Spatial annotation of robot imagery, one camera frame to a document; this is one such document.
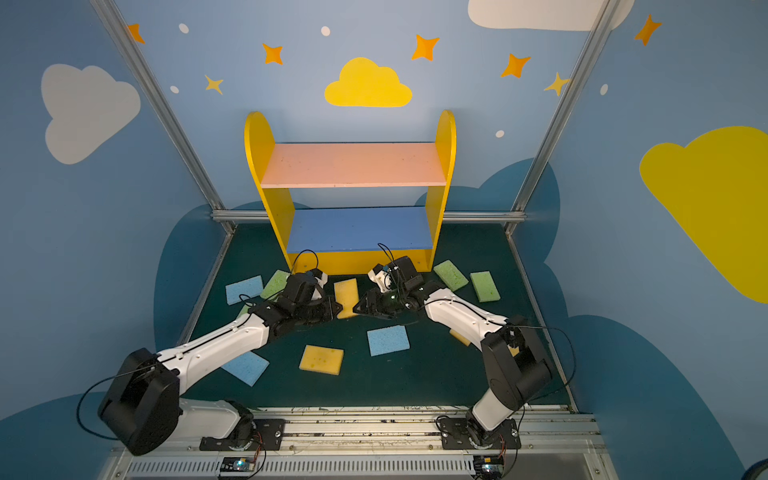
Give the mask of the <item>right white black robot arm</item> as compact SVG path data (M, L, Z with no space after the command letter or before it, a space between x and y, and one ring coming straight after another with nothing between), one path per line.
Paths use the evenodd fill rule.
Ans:
M468 411L471 443L489 448L507 439L500 426L557 374L537 328L521 316L492 314L460 298L440 281L427 280L407 256L377 264L368 278L376 286L354 305L357 314L394 318L409 310L457 332L481 352L488 390Z

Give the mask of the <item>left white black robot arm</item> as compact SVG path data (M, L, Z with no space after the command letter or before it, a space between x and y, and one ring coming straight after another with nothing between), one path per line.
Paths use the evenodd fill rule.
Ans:
M132 454L151 452L174 432L180 396L199 380L297 325L335 319L342 305L325 292L328 279L317 268L292 274L274 300L249 307L209 334L158 353L132 352L111 378L98 417Z

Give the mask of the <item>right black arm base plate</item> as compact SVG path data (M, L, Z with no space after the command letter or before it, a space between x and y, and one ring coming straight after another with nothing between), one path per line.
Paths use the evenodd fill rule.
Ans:
M475 420L440 415L435 419L444 450L519 449L521 439L514 419L506 419L493 430L485 430Z

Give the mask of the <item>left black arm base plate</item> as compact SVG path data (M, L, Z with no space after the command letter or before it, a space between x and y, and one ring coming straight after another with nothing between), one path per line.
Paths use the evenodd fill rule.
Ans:
M284 419L253 419L239 422L225 438L203 437L201 451L278 451L281 447L286 421Z

